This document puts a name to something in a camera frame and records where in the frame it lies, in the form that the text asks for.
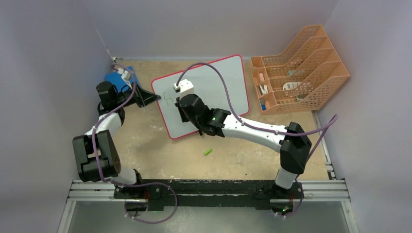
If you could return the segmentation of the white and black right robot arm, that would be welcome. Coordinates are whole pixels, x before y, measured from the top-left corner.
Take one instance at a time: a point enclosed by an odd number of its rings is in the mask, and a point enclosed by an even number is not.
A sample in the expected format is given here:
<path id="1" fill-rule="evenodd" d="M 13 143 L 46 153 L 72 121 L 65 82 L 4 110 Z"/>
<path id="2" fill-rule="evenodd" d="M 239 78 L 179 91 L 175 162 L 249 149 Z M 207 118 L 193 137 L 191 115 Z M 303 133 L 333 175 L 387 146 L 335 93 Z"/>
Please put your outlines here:
<path id="1" fill-rule="evenodd" d="M 175 106 L 182 122 L 192 123 L 200 135 L 243 139 L 279 153 L 280 169 L 273 184 L 273 192 L 280 198 L 291 193 L 295 179 L 305 170 L 312 146 L 298 123 L 270 125 L 241 118 L 228 110 L 209 108 L 195 94 L 177 97 Z"/>

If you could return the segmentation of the green marker cap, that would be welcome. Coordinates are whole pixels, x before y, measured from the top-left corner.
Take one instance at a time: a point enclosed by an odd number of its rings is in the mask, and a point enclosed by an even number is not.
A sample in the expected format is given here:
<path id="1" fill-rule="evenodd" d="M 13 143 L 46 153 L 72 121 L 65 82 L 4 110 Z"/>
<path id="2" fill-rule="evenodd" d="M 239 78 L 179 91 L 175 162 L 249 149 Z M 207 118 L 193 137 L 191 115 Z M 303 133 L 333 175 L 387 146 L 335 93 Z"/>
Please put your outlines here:
<path id="1" fill-rule="evenodd" d="M 213 149 L 208 149 L 204 152 L 204 156 L 209 155 L 211 152 L 213 151 Z"/>

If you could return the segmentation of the pink framed whiteboard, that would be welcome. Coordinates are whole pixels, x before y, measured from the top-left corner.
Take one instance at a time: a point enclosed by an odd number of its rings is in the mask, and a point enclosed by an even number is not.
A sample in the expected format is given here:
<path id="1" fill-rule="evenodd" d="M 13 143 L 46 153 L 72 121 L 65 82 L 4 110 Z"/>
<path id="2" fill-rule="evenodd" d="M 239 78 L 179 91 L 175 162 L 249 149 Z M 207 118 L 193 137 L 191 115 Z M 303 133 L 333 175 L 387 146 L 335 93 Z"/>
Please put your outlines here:
<path id="1" fill-rule="evenodd" d="M 229 110 L 233 106 L 239 116 L 249 112 L 246 79 L 243 70 L 243 60 L 238 54 L 216 61 L 211 65 L 216 73 L 208 66 L 195 66 L 185 73 L 187 79 L 194 85 L 194 93 L 210 108 Z M 178 139 L 198 130 L 192 123 L 183 123 L 174 101 L 179 94 L 173 89 L 181 72 L 175 72 L 154 79 L 151 82 L 152 90 L 161 96 L 159 106 L 168 135 L 171 139 Z"/>

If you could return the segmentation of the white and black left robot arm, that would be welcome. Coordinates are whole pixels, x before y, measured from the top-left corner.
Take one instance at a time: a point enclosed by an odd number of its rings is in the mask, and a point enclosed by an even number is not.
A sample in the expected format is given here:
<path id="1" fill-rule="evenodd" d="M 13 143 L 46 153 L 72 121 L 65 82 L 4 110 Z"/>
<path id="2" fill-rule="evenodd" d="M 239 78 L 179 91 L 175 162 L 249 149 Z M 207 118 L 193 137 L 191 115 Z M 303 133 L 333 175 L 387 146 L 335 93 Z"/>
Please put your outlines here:
<path id="1" fill-rule="evenodd" d="M 126 186 L 126 193 L 134 199 L 143 196 L 145 185 L 135 169 L 121 165 L 113 135 L 124 124 L 125 106 L 145 107 L 161 99 L 139 85 L 122 91 L 109 81 L 97 85 L 100 102 L 99 119 L 84 135 L 73 138 L 72 145 L 79 178 L 83 182 L 111 182 Z"/>

